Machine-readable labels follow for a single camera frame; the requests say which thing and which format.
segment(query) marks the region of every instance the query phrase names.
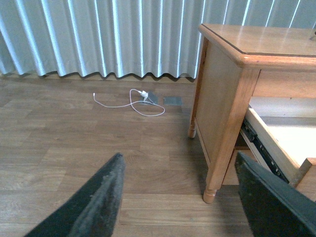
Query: cabinet top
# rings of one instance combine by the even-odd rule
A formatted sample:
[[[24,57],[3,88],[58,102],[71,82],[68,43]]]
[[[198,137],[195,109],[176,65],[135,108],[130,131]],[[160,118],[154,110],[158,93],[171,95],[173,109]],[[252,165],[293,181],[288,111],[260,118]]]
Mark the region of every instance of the cabinet top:
[[[199,30],[240,66],[281,63],[316,70],[315,29],[202,24]]]

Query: drawer slide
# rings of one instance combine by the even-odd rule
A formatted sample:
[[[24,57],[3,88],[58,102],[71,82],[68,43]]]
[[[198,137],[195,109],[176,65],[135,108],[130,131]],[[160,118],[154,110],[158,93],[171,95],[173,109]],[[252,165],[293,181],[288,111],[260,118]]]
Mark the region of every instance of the drawer slide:
[[[263,160],[265,161],[265,163],[267,164],[271,172],[275,174],[276,176],[278,176],[283,181],[285,181],[286,183],[289,183],[288,179],[286,178],[284,173],[280,170],[279,166],[274,161],[273,157],[269,154],[267,149],[259,140],[256,131],[253,129],[251,124],[246,119],[244,119],[241,129],[246,134],[249,141],[255,145],[255,147],[257,148],[258,152],[262,156]]]

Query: plug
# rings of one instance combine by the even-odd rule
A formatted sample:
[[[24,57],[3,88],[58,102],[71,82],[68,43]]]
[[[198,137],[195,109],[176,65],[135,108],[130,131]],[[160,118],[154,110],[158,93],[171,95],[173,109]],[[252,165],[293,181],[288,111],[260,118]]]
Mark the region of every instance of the plug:
[[[147,98],[148,98],[148,93],[147,92],[145,92],[144,90],[143,91],[139,91],[138,90],[138,92],[144,98],[144,101],[147,100]]]

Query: white curtain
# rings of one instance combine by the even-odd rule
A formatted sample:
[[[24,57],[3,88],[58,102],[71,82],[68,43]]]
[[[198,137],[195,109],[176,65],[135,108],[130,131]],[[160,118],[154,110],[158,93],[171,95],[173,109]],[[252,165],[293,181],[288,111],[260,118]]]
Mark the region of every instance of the white curtain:
[[[197,75],[202,22],[313,28],[315,0],[0,0],[0,72]]]

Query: floor plank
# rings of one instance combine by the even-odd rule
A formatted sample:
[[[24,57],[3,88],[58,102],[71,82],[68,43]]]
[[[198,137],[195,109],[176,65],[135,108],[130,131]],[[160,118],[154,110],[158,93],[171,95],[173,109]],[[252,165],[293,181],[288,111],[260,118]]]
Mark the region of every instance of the floor plank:
[[[180,96],[183,105],[143,117],[93,101],[95,92],[106,105],[127,104],[132,88],[152,91],[161,105]],[[126,170],[113,236],[251,236],[235,186],[219,190],[212,205],[202,201],[207,165],[198,138],[187,138],[194,90],[168,77],[0,78],[1,236],[25,235],[117,152]]]

